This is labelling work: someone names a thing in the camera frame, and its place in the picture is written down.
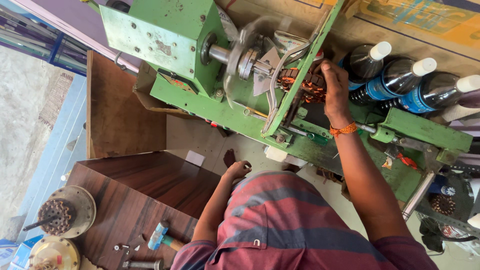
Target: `brown wooden cabinet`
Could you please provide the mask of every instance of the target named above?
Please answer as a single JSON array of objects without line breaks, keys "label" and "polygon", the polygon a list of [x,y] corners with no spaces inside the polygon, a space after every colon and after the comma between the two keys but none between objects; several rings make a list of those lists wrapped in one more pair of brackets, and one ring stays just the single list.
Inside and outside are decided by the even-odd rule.
[{"label": "brown wooden cabinet", "polygon": [[219,180],[219,175],[164,151],[77,162],[67,185],[90,192],[97,213],[92,227],[75,243],[105,270],[122,269],[127,259],[163,258],[165,267],[170,267],[176,251],[166,245],[150,250],[145,243],[128,255],[113,248],[128,245],[140,234],[148,242],[162,220],[170,222],[168,235],[190,242]]}]

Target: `blue bottle label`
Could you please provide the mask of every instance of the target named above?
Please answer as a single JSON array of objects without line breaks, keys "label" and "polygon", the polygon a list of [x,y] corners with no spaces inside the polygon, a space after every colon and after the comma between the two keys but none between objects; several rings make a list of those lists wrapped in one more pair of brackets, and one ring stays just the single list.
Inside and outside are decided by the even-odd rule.
[{"label": "blue bottle label", "polygon": [[383,72],[380,76],[367,82],[367,94],[374,100],[387,100],[401,97],[401,95],[392,93],[383,82]]},{"label": "blue bottle label", "polygon": [[420,98],[420,87],[410,91],[410,93],[400,98],[400,104],[412,113],[423,113],[428,111],[434,111],[435,109],[427,106]]},{"label": "blue bottle label", "polygon": [[[340,62],[338,62],[338,66],[341,67],[341,68],[343,68],[343,59],[344,59],[344,58],[342,58],[342,59],[340,60]],[[349,90],[349,91],[353,91],[353,90],[359,88],[359,87],[362,86],[362,85],[364,85],[364,84],[357,84],[357,83],[354,83],[354,82],[348,80],[348,90]]]}]

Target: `orange thread bracelet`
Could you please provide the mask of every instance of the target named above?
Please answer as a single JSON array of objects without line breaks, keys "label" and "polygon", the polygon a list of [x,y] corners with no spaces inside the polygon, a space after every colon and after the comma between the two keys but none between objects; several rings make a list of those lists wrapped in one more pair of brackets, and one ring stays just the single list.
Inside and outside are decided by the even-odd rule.
[{"label": "orange thread bracelet", "polygon": [[335,128],[332,127],[332,125],[330,125],[330,134],[335,136],[335,138],[338,138],[338,135],[340,135],[340,134],[347,134],[347,133],[352,133],[352,132],[355,132],[355,131],[357,131],[357,125],[355,124],[355,121],[353,121],[353,123],[351,123],[350,125],[342,128],[342,129],[335,129]]}]

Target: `man's foot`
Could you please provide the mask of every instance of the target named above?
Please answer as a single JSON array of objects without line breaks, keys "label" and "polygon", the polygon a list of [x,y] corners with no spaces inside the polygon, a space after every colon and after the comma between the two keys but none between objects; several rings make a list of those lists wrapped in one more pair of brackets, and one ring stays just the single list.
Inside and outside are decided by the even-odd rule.
[{"label": "man's foot", "polygon": [[233,149],[227,150],[225,153],[225,156],[223,157],[223,162],[227,166],[227,168],[230,168],[236,161],[235,161],[235,152]]},{"label": "man's foot", "polygon": [[289,171],[293,173],[298,173],[300,170],[301,168],[299,166],[293,164],[288,164],[288,166],[283,169],[283,171]]}]

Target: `concrete floor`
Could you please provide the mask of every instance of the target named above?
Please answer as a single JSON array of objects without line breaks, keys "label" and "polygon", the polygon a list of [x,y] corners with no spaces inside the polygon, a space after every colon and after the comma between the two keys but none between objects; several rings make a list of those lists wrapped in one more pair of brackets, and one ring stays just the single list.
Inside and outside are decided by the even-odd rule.
[{"label": "concrete floor", "polygon": [[[263,170],[281,170],[285,164],[267,159],[263,153],[263,144],[239,134],[223,138],[216,128],[205,121],[185,120],[167,116],[167,149],[168,152],[186,158],[189,150],[206,156],[203,168],[222,175],[227,170],[223,156],[228,149],[235,150],[237,160],[248,160],[252,164],[252,173]],[[312,183],[324,199],[333,207],[343,221],[353,230],[367,236],[358,214],[351,202],[346,200],[340,191],[340,185],[327,181],[315,174],[315,167],[302,168],[298,175]],[[416,215],[408,220],[407,226],[414,238],[422,243],[419,233],[420,221]],[[445,253],[431,257],[440,270],[463,269],[479,270],[480,257],[474,256],[452,242],[446,242]]]},{"label": "concrete floor", "polygon": [[0,59],[1,231],[17,215],[50,135],[38,119],[45,101],[62,73],[74,74],[2,46]]}]

